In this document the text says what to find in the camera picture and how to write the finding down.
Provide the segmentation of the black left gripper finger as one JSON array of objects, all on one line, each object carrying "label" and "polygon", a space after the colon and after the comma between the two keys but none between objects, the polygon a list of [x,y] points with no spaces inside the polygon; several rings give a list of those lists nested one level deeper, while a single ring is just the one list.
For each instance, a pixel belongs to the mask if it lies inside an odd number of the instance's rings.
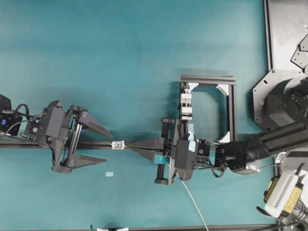
[{"label": "black left gripper finger", "polygon": [[85,130],[113,138],[112,134],[88,112],[81,112],[81,124]]},{"label": "black left gripper finger", "polygon": [[78,155],[78,154],[73,156],[73,160],[74,160],[74,163],[73,163],[72,168],[81,168],[81,167],[97,165],[97,164],[102,164],[102,163],[107,162],[107,159],[101,159],[101,158],[85,156],[85,155]]}]

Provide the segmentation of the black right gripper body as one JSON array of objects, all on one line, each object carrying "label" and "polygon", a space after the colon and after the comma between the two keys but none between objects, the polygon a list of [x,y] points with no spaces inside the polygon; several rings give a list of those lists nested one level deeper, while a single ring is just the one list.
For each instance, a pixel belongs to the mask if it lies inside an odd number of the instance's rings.
[{"label": "black right gripper body", "polygon": [[163,149],[154,155],[157,164],[155,183],[171,185],[174,178],[191,179],[197,164],[199,143],[194,135],[194,125],[179,119],[162,119]]}]

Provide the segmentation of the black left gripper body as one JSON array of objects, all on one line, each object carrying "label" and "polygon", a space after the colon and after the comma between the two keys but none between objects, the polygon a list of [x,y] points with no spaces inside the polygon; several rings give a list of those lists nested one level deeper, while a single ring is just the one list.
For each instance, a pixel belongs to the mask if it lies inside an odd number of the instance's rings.
[{"label": "black left gripper body", "polygon": [[64,111],[61,101],[52,101],[44,109],[38,122],[29,122],[27,135],[34,137],[34,143],[42,148],[50,148],[52,151],[53,171],[70,173],[72,170],[88,165],[88,157],[71,153],[62,159],[62,152],[66,149],[71,121],[79,121],[83,113],[88,110],[84,107],[72,105],[68,111]]}]

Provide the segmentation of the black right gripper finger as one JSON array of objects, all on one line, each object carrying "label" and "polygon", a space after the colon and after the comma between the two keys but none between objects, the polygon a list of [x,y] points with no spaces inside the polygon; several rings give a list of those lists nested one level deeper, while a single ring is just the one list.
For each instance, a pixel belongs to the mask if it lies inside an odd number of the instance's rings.
[{"label": "black right gripper finger", "polygon": [[168,138],[153,138],[146,139],[144,141],[134,141],[127,145],[127,147],[134,148],[164,148],[167,143]]},{"label": "black right gripper finger", "polygon": [[132,151],[140,154],[141,156],[147,158],[148,160],[154,162],[155,155],[163,155],[162,152],[156,150],[147,150],[147,149],[140,149],[140,148],[131,148]]}]

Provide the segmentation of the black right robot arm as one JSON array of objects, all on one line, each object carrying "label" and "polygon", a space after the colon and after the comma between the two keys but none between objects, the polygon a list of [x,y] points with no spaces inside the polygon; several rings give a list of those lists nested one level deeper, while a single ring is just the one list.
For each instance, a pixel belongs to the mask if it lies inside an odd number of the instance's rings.
[{"label": "black right robot arm", "polygon": [[197,139],[188,130],[188,122],[179,119],[164,118],[162,124],[160,138],[127,144],[128,149],[153,162],[159,157],[169,159],[172,170],[168,178],[164,177],[164,163],[157,163],[157,184],[172,184],[174,177],[182,181],[190,180],[197,169],[209,169],[215,177],[222,177],[226,169],[248,175],[253,172],[249,168],[252,163],[308,144],[308,120],[305,118],[272,131],[261,132],[245,141],[227,143]]}]

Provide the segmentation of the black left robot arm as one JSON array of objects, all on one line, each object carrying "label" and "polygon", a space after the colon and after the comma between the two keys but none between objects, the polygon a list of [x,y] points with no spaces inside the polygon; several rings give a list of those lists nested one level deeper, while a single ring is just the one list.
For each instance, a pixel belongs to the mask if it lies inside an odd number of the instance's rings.
[{"label": "black left robot arm", "polygon": [[12,109],[10,99],[0,97],[0,134],[51,149],[53,171],[71,173],[77,168],[105,162],[104,159],[76,154],[82,130],[112,138],[87,108],[71,105],[64,110],[61,101],[52,101],[42,113],[31,115],[27,104]]}]

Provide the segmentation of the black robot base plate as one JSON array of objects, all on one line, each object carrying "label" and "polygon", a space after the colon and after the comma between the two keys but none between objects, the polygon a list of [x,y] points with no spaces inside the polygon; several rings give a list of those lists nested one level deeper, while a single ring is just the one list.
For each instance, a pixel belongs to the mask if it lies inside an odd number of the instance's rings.
[{"label": "black robot base plate", "polygon": [[265,0],[263,2],[267,74],[254,86],[254,120],[262,130],[278,127],[267,115],[267,95],[280,82],[308,75],[308,2]]}]

